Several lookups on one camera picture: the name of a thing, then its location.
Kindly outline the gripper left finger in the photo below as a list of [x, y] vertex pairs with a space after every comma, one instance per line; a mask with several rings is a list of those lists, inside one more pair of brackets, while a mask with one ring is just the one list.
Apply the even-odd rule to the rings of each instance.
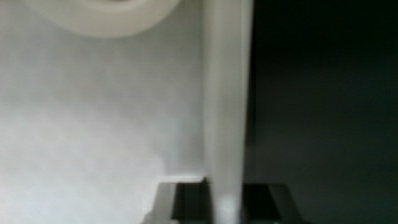
[[206, 182], [159, 184], [152, 209], [140, 224], [209, 224]]

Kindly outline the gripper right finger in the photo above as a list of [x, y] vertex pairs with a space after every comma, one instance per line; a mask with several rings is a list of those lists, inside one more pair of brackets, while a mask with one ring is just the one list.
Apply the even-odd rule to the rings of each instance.
[[284, 184], [245, 184], [241, 202], [241, 224], [307, 224]]

